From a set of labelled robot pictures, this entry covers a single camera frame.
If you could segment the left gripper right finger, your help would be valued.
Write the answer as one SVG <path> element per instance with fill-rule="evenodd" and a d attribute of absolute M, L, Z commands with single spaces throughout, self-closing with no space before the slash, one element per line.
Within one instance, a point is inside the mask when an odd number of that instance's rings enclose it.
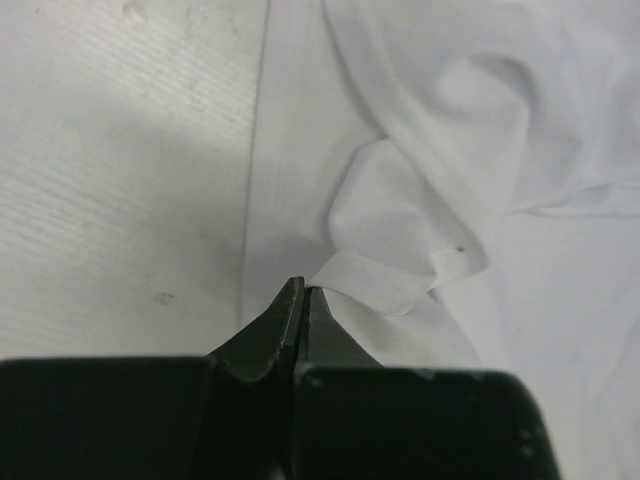
<path fill-rule="evenodd" d="M 294 393 L 297 479 L 497 479 L 486 391 L 465 370 L 384 367 L 307 292 Z"/>

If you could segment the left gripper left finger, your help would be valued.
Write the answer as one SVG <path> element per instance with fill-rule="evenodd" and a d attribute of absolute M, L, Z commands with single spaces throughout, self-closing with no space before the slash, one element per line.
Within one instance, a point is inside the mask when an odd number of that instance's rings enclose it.
<path fill-rule="evenodd" d="M 202 422 L 202 477 L 250 479 L 265 461 L 288 456 L 293 371 L 305 312 L 301 277 L 209 356 L 216 360 Z"/>

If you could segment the white t shirt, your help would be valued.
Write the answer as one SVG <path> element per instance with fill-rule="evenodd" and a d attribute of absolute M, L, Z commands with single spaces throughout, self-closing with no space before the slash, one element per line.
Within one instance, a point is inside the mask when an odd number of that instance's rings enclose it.
<path fill-rule="evenodd" d="M 504 369 L 639 475 L 639 5 L 273 1 L 241 320 L 322 287 L 387 364 Z"/>

